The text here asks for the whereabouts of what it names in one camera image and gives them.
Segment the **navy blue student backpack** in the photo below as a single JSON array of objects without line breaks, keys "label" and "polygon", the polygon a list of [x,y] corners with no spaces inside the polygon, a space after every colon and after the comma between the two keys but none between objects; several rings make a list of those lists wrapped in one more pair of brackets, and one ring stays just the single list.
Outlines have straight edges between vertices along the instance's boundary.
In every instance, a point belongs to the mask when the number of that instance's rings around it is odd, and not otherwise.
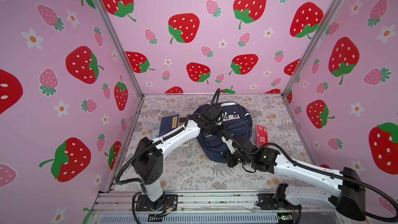
[{"label": "navy blue student backpack", "polygon": [[[235,138],[251,138],[253,121],[250,113],[235,102],[224,102],[220,106],[226,112],[222,122],[225,130]],[[229,149],[221,138],[210,134],[202,134],[197,137],[197,140],[209,160],[217,163],[226,163],[223,155]]]}]

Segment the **dark blue Chinese book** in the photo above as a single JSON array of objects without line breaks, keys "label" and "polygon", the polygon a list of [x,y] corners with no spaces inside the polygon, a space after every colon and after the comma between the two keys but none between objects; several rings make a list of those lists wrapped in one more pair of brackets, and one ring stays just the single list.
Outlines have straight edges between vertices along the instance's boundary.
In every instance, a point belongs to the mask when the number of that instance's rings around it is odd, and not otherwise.
[{"label": "dark blue Chinese book", "polygon": [[159,129],[159,136],[164,136],[165,134],[173,131],[178,127],[179,115],[162,117]]}]

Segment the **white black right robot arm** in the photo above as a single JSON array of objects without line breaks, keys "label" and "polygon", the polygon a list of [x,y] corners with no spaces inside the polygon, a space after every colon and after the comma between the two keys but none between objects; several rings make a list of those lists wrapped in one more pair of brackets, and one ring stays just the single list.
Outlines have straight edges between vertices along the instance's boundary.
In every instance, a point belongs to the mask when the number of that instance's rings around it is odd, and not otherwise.
[{"label": "white black right robot arm", "polygon": [[334,208],[352,220],[366,219],[365,186],[358,174],[350,169],[332,170],[292,159],[277,144],[267,143],[260,148],[242,137],[223,136],[228,151],[224,154],[229,167],[249,165],[252,172],[269,172],[289,176],[320,189],[319,193],[288,192],[287,184],[279,184],[276,193],[260,206],[265,209],[293,208],[301,205],[324,205]]}]

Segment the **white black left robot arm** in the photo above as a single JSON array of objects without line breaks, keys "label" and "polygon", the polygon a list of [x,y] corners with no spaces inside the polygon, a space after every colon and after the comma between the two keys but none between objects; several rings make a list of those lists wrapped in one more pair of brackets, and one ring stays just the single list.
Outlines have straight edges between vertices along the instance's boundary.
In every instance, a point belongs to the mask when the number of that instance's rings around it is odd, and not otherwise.
[{"label": "white black left robot arm", "polygon": [[173,131],[154,140],[144,138],[139,142],[132,167],[141,178],[143,192],[150,202],[157,203],[164,195],[160,183],[163,160],[183,143],[202,134],[222,137],[225,114],[221,107],[212,104],[202,113],[188,115],[184,124]]}]

